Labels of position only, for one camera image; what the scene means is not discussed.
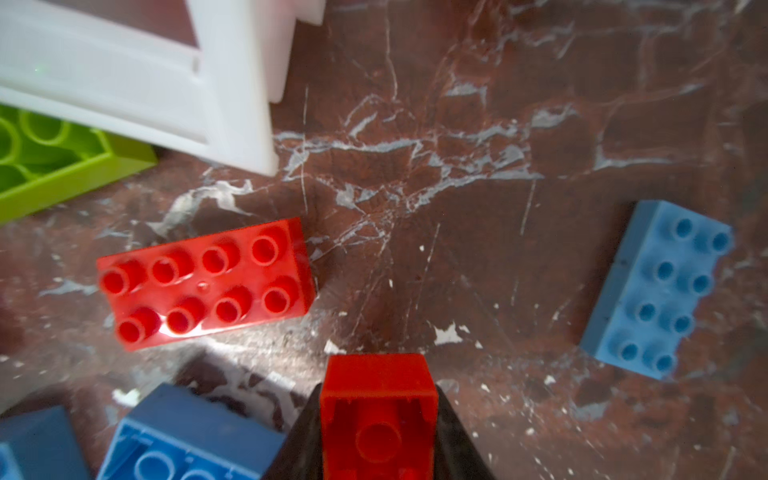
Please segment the light blue lego brick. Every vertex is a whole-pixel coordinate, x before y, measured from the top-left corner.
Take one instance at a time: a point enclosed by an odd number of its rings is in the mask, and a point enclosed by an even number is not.
[[[98,480],[258,480],[284,438],[161,385],[118,426]]]
[[[669,376],[699,299],[714,288],[715,265],[732,247],[724,223],[662,200],[639,202],[581,348],[632,372]]]
[[[89,480],[63,407],[0,421],[2,480]]]

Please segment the blue lego brick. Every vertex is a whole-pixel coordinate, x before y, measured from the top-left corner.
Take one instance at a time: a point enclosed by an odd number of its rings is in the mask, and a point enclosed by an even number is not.
[[[0,421],[0,478],[91,478],[64,408],[58,406]]]
[[[122,420],[97,480],[258,480],[284,438],[161,385]]]
[[[655,379],[677,367],[699,299],[733,247],[721,222],[662,200],[637,204],[581,339],[594,358]]]

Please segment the brown marble surface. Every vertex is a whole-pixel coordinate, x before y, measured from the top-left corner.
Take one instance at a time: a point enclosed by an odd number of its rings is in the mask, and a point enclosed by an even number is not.
[[[163,151],[0,228],[0,408],[63,402],[95,470],[134,389],[285,429],[329,353],[421,352],[500,479],[768,478],[767,25],[762,0],[330,0],[276,178]],[[578,348],[647,198],[737,235],[668,382]],[[97,257],[293,216],[309,315],[122,351]]]

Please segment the white plastic container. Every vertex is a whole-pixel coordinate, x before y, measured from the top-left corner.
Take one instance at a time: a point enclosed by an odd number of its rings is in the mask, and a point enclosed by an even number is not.
[[[325,0],[186,0],[198,48],[40,0],[0,0],[0,103],[274,175],[268,101]]]

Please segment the plastic toy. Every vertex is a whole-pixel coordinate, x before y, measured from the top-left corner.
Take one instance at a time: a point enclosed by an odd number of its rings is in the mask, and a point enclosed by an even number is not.
[[[661,200],[637,204],[581,339],[596,359],[655,379],[677,366],[694,309],[733,247],[731,228]]]
[[[324,478],[432,479],[438,395],[423,356],[332,356],[319,403]]]
[[[97,480],[258,480],[284,438],[163,384],[120,422]]]
[[[315,288],[298,218],[97,260],[126,350],[302,316]]]
[[[3,101],[277,172],[268,102],[283,97],[296,20],[320,25],[326,0],[95,3],[0,2]],[[180,20],[194,35],[167,27]]]
[[[147,144],[0,105],[0,224],[155,164]]]
[[[63,407],[0,421],[0,478],[91,478]]]
[[[261,480],[323,479],[323,442],[321,441],[319,403],[322,388],[323,384],[320,383],[313,390],[304,410],[288,432],[283,447]],[[472,444],[472,440],[453,411],[450,401],[439,387],[436,390],[438,413],[434,437],[435,473],[429,476],[430,480],[492,480],[491,471],[488,470]],[[389,472],[391,475],[380,475],[377,478],[382,480],[414,478],[407,476],[412,473],[407,469],[403,470],[403,473],[407,474],[403,477],[398,476],[399,472],[394,472],[392,469]],[[338,478],[349,478],[349,472],[346,473],[346,477],[344,475],[344,472],[340,472]]]

